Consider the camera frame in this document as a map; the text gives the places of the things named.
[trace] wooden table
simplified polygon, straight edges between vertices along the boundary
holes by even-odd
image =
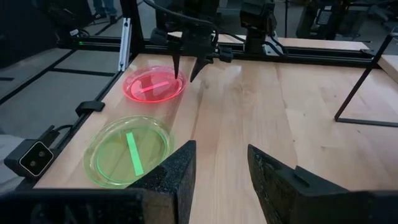
[[[285,45],[358,49],[363,44],[281,40]],[[194,58],[180,69],[190,74]],[[247,145],[288,166],[300,165],[350,190],[398,189],[398,129],[332,119],[362,74],[360,68],[235,60],[205,67],[184,93],[165,103],[128,100],[122,82],[134,70],[171,65],[171,57],[139,55],[103,99],[36,188],[98,188],[83,170],[95,134],[116,119],[144,114],[172,127],[176,148],[197,141],[197,179],[190,223],[265,223],[252,187]],[[374,70],[345,118],[398,121],[398,84]]]

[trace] green stick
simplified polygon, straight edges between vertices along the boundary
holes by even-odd
[[[131,162],[134,166],[134,171],[136,171],[136,176],[142,175],[144,174],[144,169],[142,168],[134,136],[132,135],[132,133],[127,133],[126,138],[127,144],[129,145]]]

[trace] metal stand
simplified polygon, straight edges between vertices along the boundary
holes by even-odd
[[[350,124],[367,124],[367,125],[375,125],[375,126],[385,126],[385,127],[394,127],[398,128],[398,123],[395,122],[386,122],[386,121],[370,121],[370,120],[362,120],[362,119],[351,119],[351,118],[340,118],[340,115],[342,112],[345,110],[347,107],[348,103],[351,101],[351,99],[354,97],[355,93],[358,91],[358,89],[361,87],[362,83],[365,81],[366,77],[371,73],[372,69],[377,66],[378,61],[381,58],[381,55],[384,53],[385,49],[388,47],[390,44],[391,40],[398,36],[398,33],[390,33],[387,35],[387,37],[384,39],[384,42],[381,44],[379,51],[377,51],[376,55],[373,57],[371,63],[366,67],[364,73],[362,76],[359,78],[358,82],[356,82],[354,88],[351,90],[351,92],[348,94],[347,98],[345,99],[344,103],[340,107],[340,109],[337,111],[335,115],[335,121],[336,122],[341,122],[341,123],[350,123]]]
[[[119,71],[126,71],[129,65],[129,55],[130,55],[130,39],[131,39],[131,19],[123,18],[123,29],[120,43],[120,53],[119,53]]]

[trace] green plastic bowl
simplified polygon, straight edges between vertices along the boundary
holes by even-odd
[[[173,149],[173,137],[163,122],[130,116],[105,126],[92,139],[83,166],[94,183],[123,189],[159,165]]]

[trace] red plastic bowl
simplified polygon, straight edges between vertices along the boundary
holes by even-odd
[[[123,82],[123,92],[138,102],[159,103],[179,95],[186,85],[187,78],[181,71],[175,79],[174,68],[153,66],[130,74]]]

